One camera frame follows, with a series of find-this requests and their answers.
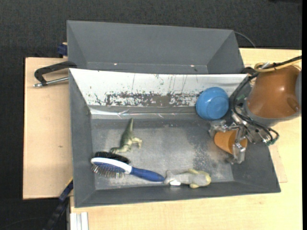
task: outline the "toy lizard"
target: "toy lizard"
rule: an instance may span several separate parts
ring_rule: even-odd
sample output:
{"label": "toy lizard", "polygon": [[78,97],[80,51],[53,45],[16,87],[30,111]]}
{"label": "toy lizard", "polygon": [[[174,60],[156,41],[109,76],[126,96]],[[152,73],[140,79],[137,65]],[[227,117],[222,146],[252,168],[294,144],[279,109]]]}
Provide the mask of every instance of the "toy lizard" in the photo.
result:
{"label": "toy lizard", "polygon": [[209,185],[211,183],[211,177],[207,172],[197,171],[195,169],[188,169],[186,172],[175,175],[171,171],[166,171],[164,184],[179,186],[182,183],[190,185],[191,188],[198,188]]}
{"label": "toy lizard", "polygon": [[130,119],[124,133],[121,136],[119,148],[111,148],[112,153],[124,153],[126,151],[131,151],[132,144],[137,143],[139,149],[142,145],[142,140],[136,138],[133,134],[133,118]]}

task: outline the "gray bin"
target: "gray bin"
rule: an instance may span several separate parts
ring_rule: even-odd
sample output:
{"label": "gray bin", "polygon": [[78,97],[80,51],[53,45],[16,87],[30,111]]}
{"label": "gray bin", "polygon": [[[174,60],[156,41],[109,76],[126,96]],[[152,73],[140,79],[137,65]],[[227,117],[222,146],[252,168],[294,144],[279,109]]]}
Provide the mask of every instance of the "gray bin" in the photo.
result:
{"label": "gray bin", "polygon": [[[217,148],[208,134],[210,123],[201,119],[193,106],[197,93],[211,86],[226,89],[231,99],[245,78],[238,74],[243,63],[233,31],[69,21],[68,39],[69,60],[78,68],[95,69],[71,69],[69,74],[76,207],[280,192],[265,144],[249,144],[246,160],[240,165],[225,162],[226,152]],[[130,78],[132,87],[121,81],[122,92],[131,96],[146,95],[142,86],[134,84],[139,78],[152,81],[153,74],[159,83],[161,79],[167,82],[167,75],[174,78],[178,74],[182,89],[174,88],[171,81],[167,88],[162,88],[164,84],[161,89],[155,87],[155,100],[161,100],[162,106],[133,106],[124,101],[114,104],[104,95],[113,91],[104,78],[119,85],[118,79],[125,73],[110,71],[135,73],[136,77]],[[196,87],[191,92],[193,82]],[[187,101],[168,106],[165,97],[180,91]],[[209,172],[212,183],[191,189],[146,182],[131,175],[116,181],[94,174],[91,157],[96,151],[109,151],[118,145],[131,117],[136,136],[143,139],[141,150],[133,148],[123,154],[133,166],[164,176],[166,169],[193,167]]]}

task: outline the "metal clamp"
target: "metal clamp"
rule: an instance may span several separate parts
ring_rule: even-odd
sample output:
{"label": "metal clamp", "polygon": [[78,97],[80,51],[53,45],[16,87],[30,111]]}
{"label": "metal clamp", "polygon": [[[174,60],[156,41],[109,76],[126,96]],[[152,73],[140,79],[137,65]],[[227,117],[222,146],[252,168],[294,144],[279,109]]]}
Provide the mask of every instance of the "metal clamp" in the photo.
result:
{"label": "metal clamp", "polygon": [[62,69],[65,69],[65,68],[77,68],[77,65],[75,63],[71,62],[71,61],[65,61],[65,62],[62,62],[62,63],[59,63],[59,64],[55,64],[55,65],[51,65],[51,66],[48,66],[48,67],[43,67],[43,68],[37,69],[34,73],[34,76],[38,81],[40,81],[40,83],[34,84],[33,86],[34,87],[42,87],[42,86],[47,86],[49,84],[68,80],[68,77],[65,77],[65,78],[55,79],[55,80],[51,80],[51,81],[46,81],[43,77],[43,74],[62,70]]}

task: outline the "dark floor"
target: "dark floor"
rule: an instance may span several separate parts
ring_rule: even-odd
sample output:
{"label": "dark floor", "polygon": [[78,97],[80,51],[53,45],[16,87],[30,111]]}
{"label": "dark floor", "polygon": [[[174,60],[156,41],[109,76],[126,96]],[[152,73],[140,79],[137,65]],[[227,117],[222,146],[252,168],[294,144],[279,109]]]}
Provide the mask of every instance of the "dark floor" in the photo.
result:
{"label": "dark floor", "polygon": [[[256,47],[302,47],[300,0],[0,1],[0,230],[42,229],[57,205],[56,199],[21,200],[23,57],[58,57],[66,20],[227,28]],[[57,229],[64,228],[62,220]]]}

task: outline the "brush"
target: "brush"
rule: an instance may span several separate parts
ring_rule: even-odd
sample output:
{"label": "brush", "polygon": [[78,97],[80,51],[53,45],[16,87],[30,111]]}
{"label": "brush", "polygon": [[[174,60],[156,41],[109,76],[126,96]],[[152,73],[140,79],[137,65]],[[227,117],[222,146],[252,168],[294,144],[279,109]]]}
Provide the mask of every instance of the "brush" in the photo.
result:
{"label": "brush", "polygon": [[114,175],[114,177],[120,178],[123,177],[124,174],[131,174],[152,182],[163,182],[165,180],[162,175],[156,172],[145,169],[138,169],[130,166],[124,161],[119,161],[117,159],[94,157],[91,159],[91,163],[95,165],[95,173],[105,176],[109,176],[110,174],[110,176]]}
{"label": "brush", "polygon": [[[106,158],[106,159],[112,159],[112,160],[117,160],[125,164],[130,164],[130,160],[124,156],[120,156],[118,154],[114,154],[111,152],[106,152],[106,151],[98,151],[95,153],[93,158]],[[99,167],[96,164],[92,165],[92,171],[96,174],[103,175],[106,177],[112,177],[112,178],[122,178],[124,177],[124,173],[119,172],[119,171],[114,171],[112,169],[104,169],[102,167]]]}

